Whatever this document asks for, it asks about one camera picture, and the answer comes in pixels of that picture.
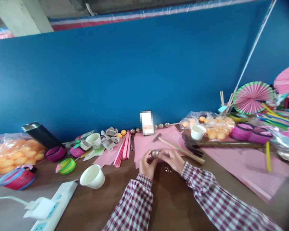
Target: hammer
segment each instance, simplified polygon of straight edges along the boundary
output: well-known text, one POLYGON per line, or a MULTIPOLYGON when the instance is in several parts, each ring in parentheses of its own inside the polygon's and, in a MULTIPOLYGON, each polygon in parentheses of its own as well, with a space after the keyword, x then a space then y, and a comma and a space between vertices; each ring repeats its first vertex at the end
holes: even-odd
POLYGON ((188 156, 189 158, 197 161, 198 163, 200 163, 201 165, 203 165, 205 163, 205 160, 204 159, 201 159, 197 156, 194 156, 191 152, 188 152, 188 151, 185 151, 184 149, 172 144, 172 143, 169 143, 168 141, 164 140, 163 138, 161 138, 161 134, 159 133, 153 140, 153 142, 157 141, 157 140, 160 140, 162 142, 164 142, 165 144, 168 144, 169 146, 173 147, 174 149, 178 150, 179 152, 183 153, 184 155, 188 156))

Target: metal sphere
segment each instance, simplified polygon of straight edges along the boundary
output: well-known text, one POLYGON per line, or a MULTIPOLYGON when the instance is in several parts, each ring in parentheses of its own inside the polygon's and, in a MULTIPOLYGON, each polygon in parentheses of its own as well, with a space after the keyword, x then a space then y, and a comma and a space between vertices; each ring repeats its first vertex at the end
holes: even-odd
POLYGON ((152 150, 152 152, 151 152, 151 156, 152 156, 153 158, 155 158, 155 159, 158 159, 159 153, 160 153, 160 152, 159 152, 158 150, 154 149, 154 150, 152 150))

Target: hammer head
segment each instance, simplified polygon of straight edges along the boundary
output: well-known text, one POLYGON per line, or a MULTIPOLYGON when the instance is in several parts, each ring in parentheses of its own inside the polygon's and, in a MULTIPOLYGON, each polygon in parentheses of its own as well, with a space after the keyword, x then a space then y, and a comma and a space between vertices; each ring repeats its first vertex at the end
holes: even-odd
POLYGON ((162 135, 159 133, 159 134, 154 138, 153 142, 157 141, 158 138, 160 138, 161 136, 162 136, 162 135))

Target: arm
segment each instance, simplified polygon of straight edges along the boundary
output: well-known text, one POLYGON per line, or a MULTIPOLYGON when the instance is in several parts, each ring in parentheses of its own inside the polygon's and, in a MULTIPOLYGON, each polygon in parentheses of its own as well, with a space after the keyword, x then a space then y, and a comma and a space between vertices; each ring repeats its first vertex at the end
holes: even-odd
POLYGON ((214 175, 185 162, 174 150, 163 150, 167 162, 187 182, 208 218, 219 230, 282 230, 270 218, 220 187, 214 175))
POLYGON ((152 211, 152 180, 138 174, 124 194, 103 230, 148 230, 152 211))

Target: person's right hand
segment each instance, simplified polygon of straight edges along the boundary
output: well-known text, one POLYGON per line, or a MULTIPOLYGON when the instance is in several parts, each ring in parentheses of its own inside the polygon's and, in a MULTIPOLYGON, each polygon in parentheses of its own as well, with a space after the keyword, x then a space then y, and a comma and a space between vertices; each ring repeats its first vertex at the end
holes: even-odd
POLYGON ((169 164, 177 173, 182 174, 185 161, 176 150, 164 149, 159 153, 158 158, 169 164))

